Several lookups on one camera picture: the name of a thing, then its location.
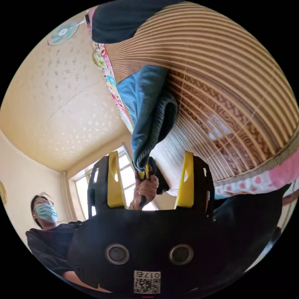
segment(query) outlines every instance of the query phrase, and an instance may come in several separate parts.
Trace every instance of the face mask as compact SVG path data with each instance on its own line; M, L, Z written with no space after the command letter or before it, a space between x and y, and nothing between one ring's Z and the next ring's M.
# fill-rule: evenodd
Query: face mask
M42 206L37 205L36 208L37 217L44 219L48 222L56 222L57 221L57 213L54 208L47 203L44 203Z

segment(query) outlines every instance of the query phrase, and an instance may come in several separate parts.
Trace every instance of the textured ceiling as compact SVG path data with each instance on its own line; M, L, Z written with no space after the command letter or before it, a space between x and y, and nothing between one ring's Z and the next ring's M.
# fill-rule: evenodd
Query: textured ceiling
M83 20L83 14L73 19ZM120 136L125 125L92 62L85 24L70 40L45 37L19 67L0 110L0 129L30 158L64 171Z

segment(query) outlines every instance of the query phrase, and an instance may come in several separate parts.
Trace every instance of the sticker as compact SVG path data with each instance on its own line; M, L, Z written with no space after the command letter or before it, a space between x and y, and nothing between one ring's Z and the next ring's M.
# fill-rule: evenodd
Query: sticker
M161 272L134 271L134 293L160 294Z

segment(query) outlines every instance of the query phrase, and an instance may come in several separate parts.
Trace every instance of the woman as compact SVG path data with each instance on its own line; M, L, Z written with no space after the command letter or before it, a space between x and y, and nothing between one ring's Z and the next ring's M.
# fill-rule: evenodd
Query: woman
M131 206L134 209L140 209L139 202L142 195L146 197L146 203L151 202L156 196L158 185L158 179L154 175L151 176L151 180L140 182L139 179L136 179ZM27 243L32 254L46 268L72 283L97 291L109 292L100 286L95 289L86 285L67 264L70 243L74 232L82 222L77 221L58 225L54 204L44 195L34 196L31 201L31 213L34 221L41 228L41 230L32 228L26 232Z

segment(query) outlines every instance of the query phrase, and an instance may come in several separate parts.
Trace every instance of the electric fan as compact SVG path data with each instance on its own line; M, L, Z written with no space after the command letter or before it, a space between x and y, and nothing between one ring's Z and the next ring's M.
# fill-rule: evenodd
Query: electric fan
M83 23L89 23L88 15L86 15L81 22L66 21L51 32L50 38L48 39L48 45L57 46L64 43L77 32L79 26Z

